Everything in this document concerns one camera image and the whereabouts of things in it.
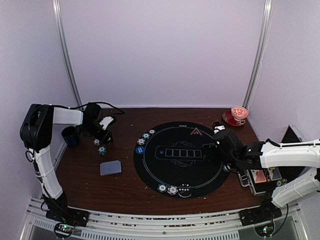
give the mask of deck of cards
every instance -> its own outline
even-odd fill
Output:
[[[100,175],[106,176],[111,174],[119,174],[122,172],[121,162],[119,160],[116,161],[108,161],[100,164]]]

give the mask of red saucer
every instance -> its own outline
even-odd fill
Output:
[[[231,110],[225,111],[224,113],[222,113],[222,119],[227,123],[230,124],[231,126],[234,127],[240,127],[243,126],[246,123],[246,120],[240,120],[240,121],[236,121],[234,119],[234,117],[231,114]]]

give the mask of metal corner post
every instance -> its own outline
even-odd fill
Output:
[[[55,17],[55,21],[56,21],[56,26],[58,28],[58,33],[59,33],[59,37],[60,37],[60,43],[61,43],[61,48],[62,48],[62,53],[63,53],[63,60],[64,60],[66,72],[68,74],[73,97],[76,101],[76,104],[78,106],[82,106],[83,104],[81,102],[81,98],[80,98],[77,84],[75,81],[75,76],[74,76],[74,72],[72,70],[70,56],[69,56],[69,52],[68,52],[68,48],[67,48],[67,41],[66,41],[65,30],[64,30],[62,15],[61,15],[61,9],[60,9],[60,0],[52,0],[52,3],[53,3],[53,12],[54,12],[54,17]]]
[[[263,17],[262,17],[258,47],[256,50],[256,55],[255,55],[255,60],[254,60],[253,68],[252,68],[252,73],[251,73],[249,85],[248,85],[248,88],[247,88],[247,91],[245,94],[245,98],[244,98],[244,102],[243,102],[243,107],[245,107],[245,108],[248,107],[249,100],[251,99],[251,96],[253,94],[255,82],[258,77],[259,65],[262,60],[262,56],[265,51],[265,48],[266,48],[266,40],[268,37],[268,31],[269,31],[270,22],[271,22],[271,12],[272,12],[273,4],[274,4],[274,0],[265,0],[265,3],[264,3],[264,12],[263,12]]]

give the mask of red triangle logo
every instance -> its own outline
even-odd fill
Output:
[[[202,136],[202,133],[199,131],[199,129],[196,127],[190,135],[196,135],[196,136]]]

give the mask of black playing surface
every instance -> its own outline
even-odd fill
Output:
[[[213,131],[193,122],[168,122],[153,128],[155,134],[136,145],[134,166],[147,186],[160,193],[159,185],[175,186],[173,197],[195,198],[219,188],[228,178],[223,163],[205,157],[202,146],[212,144]],[[144,147],[138,154],[136,149]],[[162,194],[170,196],[167,191]]]

